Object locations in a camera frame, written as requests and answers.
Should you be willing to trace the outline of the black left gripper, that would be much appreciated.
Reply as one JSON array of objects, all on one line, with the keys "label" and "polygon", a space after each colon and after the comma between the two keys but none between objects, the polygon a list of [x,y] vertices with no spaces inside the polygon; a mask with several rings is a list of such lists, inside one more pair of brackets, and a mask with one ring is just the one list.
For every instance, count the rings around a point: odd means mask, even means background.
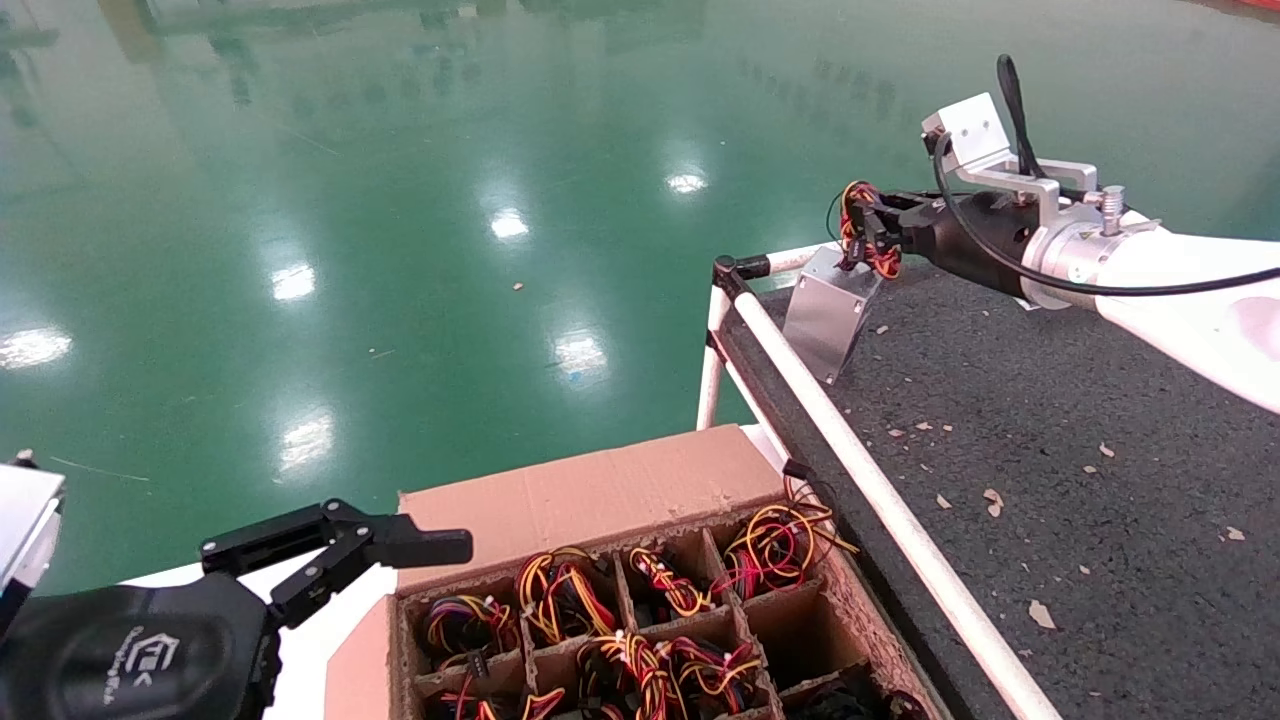
[{"label": "black left gripper", "polygon": [[5,719],[261,719],[279,628],[224,574],[28,600],[3,638]]}]

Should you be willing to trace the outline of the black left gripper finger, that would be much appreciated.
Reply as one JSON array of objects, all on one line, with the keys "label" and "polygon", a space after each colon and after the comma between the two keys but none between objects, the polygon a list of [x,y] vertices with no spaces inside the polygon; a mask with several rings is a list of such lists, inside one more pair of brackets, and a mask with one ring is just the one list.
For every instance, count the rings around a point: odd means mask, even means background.
[{"label": "black left gripper finger", "polygon": [[270,591],[268,626],[296,629],[375,566],[465,565],[474,557],[466,529],[421,530],[406,514],[369,514],[328,500],[269,518],[205,542],[200,587],[215,594],[242,591],[239,578],[311,553]]}]

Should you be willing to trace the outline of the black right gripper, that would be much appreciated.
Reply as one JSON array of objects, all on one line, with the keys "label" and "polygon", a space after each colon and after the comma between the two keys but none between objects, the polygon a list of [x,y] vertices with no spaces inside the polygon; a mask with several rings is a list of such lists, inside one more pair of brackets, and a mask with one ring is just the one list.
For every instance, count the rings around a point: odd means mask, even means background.
[{"label": "black right gripper", "polygon": [[[1021,277],[979,246],[940,193],[856,190],[855,205],[863,218],[876,217],[884,227],[899,227],[902,215],[902,238],[890,231],[861,231],[863,261],[869,266],[901,266],[906,251],[961,279],[1027,297]],[[1039,227],[1037,208],[1007,193],[960,193],[957,206],[980,240],[1016,260]]]}]

